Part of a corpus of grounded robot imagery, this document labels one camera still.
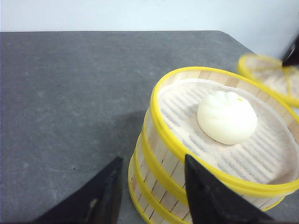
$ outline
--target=yellow rim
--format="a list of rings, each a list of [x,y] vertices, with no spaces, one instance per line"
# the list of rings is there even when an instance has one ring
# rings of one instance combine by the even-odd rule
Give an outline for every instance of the yellow rim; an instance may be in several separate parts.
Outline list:
[[[278,99],[275,94],[268,91],[265,87],[263,87],[260,84],[257,84],[245,77],[239,76],[237,74],[234,74],[232,72],[220,70],[220,69],[214,69],[214,68],[206,68],[206,67],[186,67],[181,69],[173,70],[169,73],[167,73],[165,76],[163,76],[156,86],[153,89],[151,99],[150,99],[150,113],[151,117],[154,123],[154,127],[160,136],[160,138],[163,140],[163,142],[166,144],[168,149],[182,162],[184,163],[185,154],[190,154],[198,162],[200,162],[206,169],[208,169],[213,175],[215,175],[218,179],[220,179],[224,184],[226,184],[229,188],[234,190],[235,192],[239,194],[246,194],[249,196],[256,196],[256,197],[277,197],[279,195],[285,196],[299,188],[299,179],[284,183],[284,184],[261,184],[261,183],[254,183],[245,181],[242,179],[239,179],[237,177],[228,175],[221,170],[214,168],[213,166],[209,165],[205,161],[201,160],[199,157],[197,157],[195,154],[193,154],[188,148],[186,148],[177,138],[176,136],[170,131],[167,124],[165,123],[162,114],[159,109],[158,105],[158,92],[160,90],[160,86],[163,83],[165,79],[168,77],[177,74],[179,72],[183,71],[194,71],[194,70],[204,70],[204,71],[212,71],[212,72],[218,72],[221,74],[225,74],[228,76],[232,76],[235,78],[238,78],[240,80],[243,80],[245,82],[250,83],[251,85],[254,85],[261,90],[268,93],[271,97],[273,97],[275,100],[277,100],[295,119],[297,123],[299,123],[299,118],[295,114],[295,112],[287,106],[282,100]]]
[[[139,165],[138,161],[136,158],[136,153],[138,153],[138,148],[135,149],[135,153],[133,154],[134,157],[134,174],[135,178],[137,180],[137,184],[140,188],[140,191],[142,195],[145,197],[147,202],[151,205],[151,207],[164,219],[166,219],[168,222],[172,224],[188,224],[187,222],[179,219],[177,216],[173,215],[170,213],[166,208],[164,208],[158,201],[157,199],[151,194],[150,190],[148,187],[144,184],[142,178],[141,178],[141,173],[139,171]]]
[[[147,137],[145,136],[145,121],[147,113],[148,112],[146,112],[145,114],[145,119],[141,132],[141,146],[145,161],[148,164],[151,172],[154,174],[156,179],[163,185],[163,187],[165,187],[165,189],[169,191],[181,203],[188,205],[186,191],[169,176],[169,174],[163,169],[162,165],[156,160],[152,150],[150,149]]]
[[[278,205],[279,203],[281,203],[282,202],[282,200],[284,199],[285,197],[282,197],[282,198],[280,198],[277,202],[275,202],[274,204],[272,204],[272,205],[270,205],[270,206],[268,206],[267,208],[265,208],[265,209],[262,209],[262,211],[267,211],[267,210],[269,210],[269,209],[271,209],[271,208],[273,208],[273,207],[275,207],[276,205]]]
[[[277,91],[271,89],[270,87],[266,86],[261,80],[257,79],[254,75],[252,75],[251,70],[246,66],[246,63],[245,63],[246,60],[251,56],[252,56],[252,54],[245,54],[239,59],[239,62],[237,65],[238,73],[241,76],[244,76],[250,80],[257,82],[258,85],[262,86],[266,90],[267,93],[268,92],[273,93],[275,96],[277,96],[278,98],[281,98],[284,102],[286,102],[289,106],[299,107],[299,99],[294,98],[294,97],[290,96],[289,94],[285,95],[285,94],[282,94],[280,92],[277,92]],[[277,60],[277,59],[274,59],[271,57],[267,57],[267,56],[256,56],[256,57],[261,58],[265,61],[273,62],[273,63],[277,64],[278,66],[281,66],[280,60]],[[290,91],[290,86],[289,86],[290,83],[288,81],[288,76],[286,77],[286,79],[287,79],[286,80],[287,88],[288,88],[288,92],[289,92]]]

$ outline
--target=gray table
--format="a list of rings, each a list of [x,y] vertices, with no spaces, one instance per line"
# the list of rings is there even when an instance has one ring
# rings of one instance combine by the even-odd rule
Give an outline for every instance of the gray table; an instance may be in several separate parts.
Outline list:
[[[235,72],[247,48],[220,31],[1,33],[1,221],[28,221],[124,158],[120,224],[142,223],[126,171],[166,72]],[[299,193],[268,213],[299,220]]]

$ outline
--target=stacked steamer tier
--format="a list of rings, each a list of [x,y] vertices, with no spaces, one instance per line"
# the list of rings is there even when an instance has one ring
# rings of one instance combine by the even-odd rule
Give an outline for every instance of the stacked steamer tier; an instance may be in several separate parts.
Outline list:
[[[241,76],[259,83],[289,106],[299,107],[299,70],[281,65],[282,61],[275,58],[245,54],[240,58],[237,70]]]
[[[201,100],[215,91],[247,99],[258,119],[250,139],[224,145],[197,122]],[[234,73],[181,68],[156,84],[128,168],[132,201],[149,224],[192,223],[184,157],[191,154],[241,197],[267,210],[299,188],[299,118],[266,88]]]

